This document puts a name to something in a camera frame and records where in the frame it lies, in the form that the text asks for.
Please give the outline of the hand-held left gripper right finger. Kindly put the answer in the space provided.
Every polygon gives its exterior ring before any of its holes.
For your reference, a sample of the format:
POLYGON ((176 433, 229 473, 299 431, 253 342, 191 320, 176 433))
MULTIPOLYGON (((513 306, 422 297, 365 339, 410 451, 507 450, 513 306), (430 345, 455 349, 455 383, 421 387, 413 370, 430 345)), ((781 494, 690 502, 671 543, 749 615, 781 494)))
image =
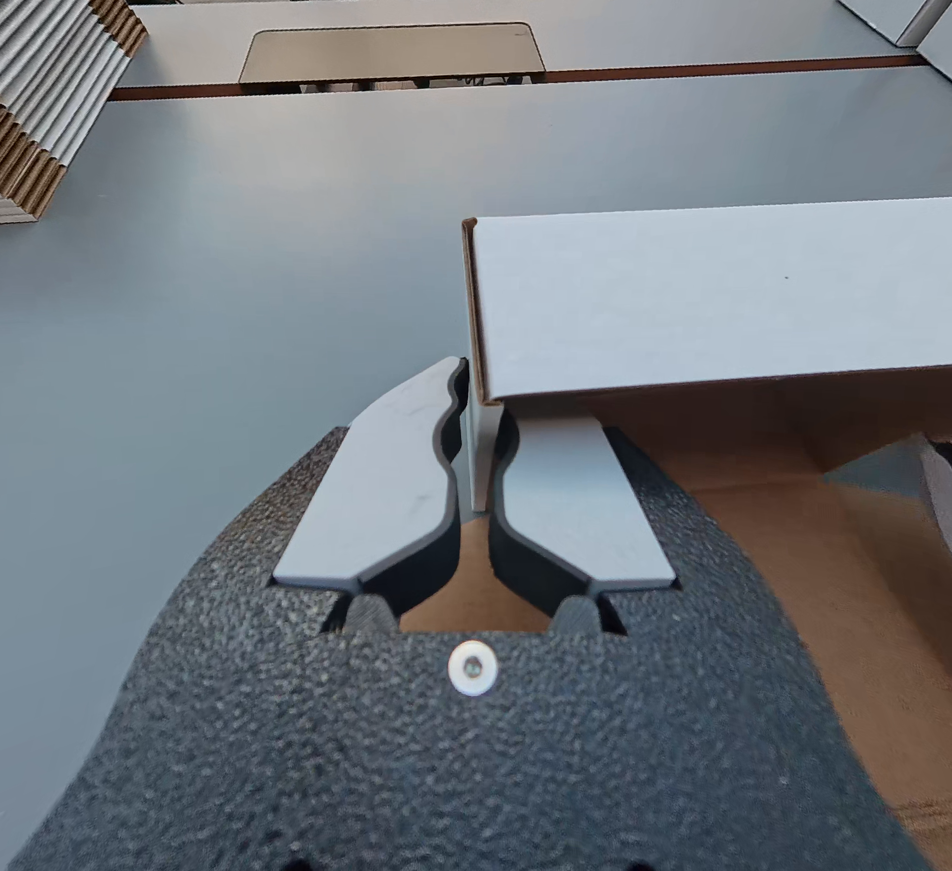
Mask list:
POLYGON ((497 579, 551 618, 567 598, 677 583, 613 440, 577 407, 506 408, 487 539, 497 579))

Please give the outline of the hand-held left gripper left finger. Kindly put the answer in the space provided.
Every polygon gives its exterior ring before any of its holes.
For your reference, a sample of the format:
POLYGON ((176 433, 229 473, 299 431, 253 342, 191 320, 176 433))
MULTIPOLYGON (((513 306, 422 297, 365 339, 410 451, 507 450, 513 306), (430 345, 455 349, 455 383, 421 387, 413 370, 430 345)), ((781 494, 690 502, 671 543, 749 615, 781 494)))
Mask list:
POLYGON ((392 388, 350 425, 272 572, 284 586, 374 594, 400 617, 458 568, 452 462, 469 364, 448 357, 392 388))

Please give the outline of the white cardboard box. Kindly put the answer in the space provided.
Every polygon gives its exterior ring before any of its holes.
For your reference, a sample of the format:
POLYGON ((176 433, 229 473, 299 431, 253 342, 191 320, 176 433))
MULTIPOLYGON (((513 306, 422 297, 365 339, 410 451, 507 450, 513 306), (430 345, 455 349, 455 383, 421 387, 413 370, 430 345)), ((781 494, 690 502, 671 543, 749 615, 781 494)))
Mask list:
POLYGON ((479 393, 586 410, 677 574, 491 634, 411 844, 448 869, 950 869, 950 199, 484 218, 479 393))

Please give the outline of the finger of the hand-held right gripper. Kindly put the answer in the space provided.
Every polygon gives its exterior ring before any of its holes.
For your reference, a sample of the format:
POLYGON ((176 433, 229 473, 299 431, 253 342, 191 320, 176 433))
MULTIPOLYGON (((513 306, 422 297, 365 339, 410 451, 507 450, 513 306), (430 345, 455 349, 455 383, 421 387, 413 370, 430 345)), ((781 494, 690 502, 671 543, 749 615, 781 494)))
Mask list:
POLYGON ((951 443, 924 437, 920 444, 924 496, 943 538, 951 538, 951 443))

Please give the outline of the pile of flat cardboard sheets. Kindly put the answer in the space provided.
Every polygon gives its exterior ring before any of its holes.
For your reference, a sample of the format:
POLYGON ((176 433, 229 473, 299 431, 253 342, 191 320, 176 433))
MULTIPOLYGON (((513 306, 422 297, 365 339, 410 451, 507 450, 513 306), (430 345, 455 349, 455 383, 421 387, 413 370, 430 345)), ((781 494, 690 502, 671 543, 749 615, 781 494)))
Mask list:
POLYGON ((41 218, 148 35, 126 0, 1 0, 1 223, 41 218))

